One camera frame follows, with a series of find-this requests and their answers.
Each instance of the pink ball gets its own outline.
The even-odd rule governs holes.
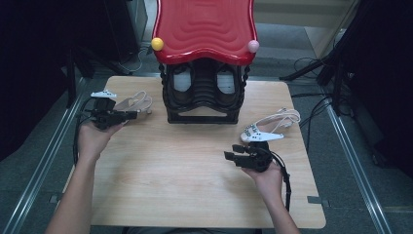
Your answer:
[[[256,40],[251,40],[248,42],[248,50],[251,53],[256,53],[258,51],[259,48],[259,43]]]

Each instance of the gray carpet floor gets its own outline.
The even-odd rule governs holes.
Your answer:
[[[140,58],[142,66],[132,75],[159,76],[158,66],[152,54],[142,53]],[[310,60],[296,61],[297,58],[257,57],[251,66],[250,79],[278,81],[277,77],[288,75],[311,62]],[[139,66],[138,62],[138,58],[132,58],[124,66],[134,69]],[[109,77],[115,75],[113,71],[99,64],[94,66],[96,74],[93,79],[88,80],[85,94],[102,90]],[[309,73],[308,76],[287,83],[292,95],[321,92],[315,81],[315,74]],[[293,103],[305,119],[310,116],[313,107],[321,99],[321,96],[295,97]],[[67,94],[64,94],[36,126],[24,145],[0,162],[1,230],[5,228],[20,194],[29,183],[46,151],[53,132],[66,111],[66,102]],[[346,127],[371,186],[384,208],[393,233],[411,233],[413,230],[411,222],[413,219],[412,179],[397,168],[377,167],[357,122],[349,116],[341,116],[340,119]],[[310,137],[308,137],[307,130],[308,125],[302,128],[302,135],[305,142],[310,139],[308,156],[319,195],[326,202],[323,206],[326,226],[320,230],[302,229],[302,233],[378,233],[328,112],[325,110],[312,119]],[[51,198],[61,196],[72,167],[73,135],[74,123],[72,122],[36,199],[25,217],[20,233],[43,233],[45,230],[56,207],[56,202]],[[91,233],[122,233],[122,227],[94,226]],[[274,231],[269,229],[264,230],[264,233],[274,233]]]

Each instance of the human arm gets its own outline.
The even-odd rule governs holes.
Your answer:
[[[253,169],[243,171],[251,176],[270,213],[274,228],[278,234],[300,233],[297,225],[282,202],[282,171],[275,163],[267,171],[258,173]]]
[[[122,125],[105,131],[93,123],[79,131],[79,160],[46,233],[89,233],[92,219],[94,169],[100,153]]]

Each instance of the human hand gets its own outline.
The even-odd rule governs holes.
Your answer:
[[[78,138],[79,159],[96,162],[109,139],[122,127],[120,124],[100,130],[92,122],[82,125]]]
[[[251,176],[263,199],[282,200],[282,171],[281,167],[274,162],[263,173],[258,173],[254,169],[242,168],[242,170]]]

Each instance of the red tray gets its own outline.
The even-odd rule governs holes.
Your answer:
[[[158,0],[152,38],[164,47],[157,60],[177,64],[211,58],[234,65],[252,63],[248,49],[257,40],[253,0]]]

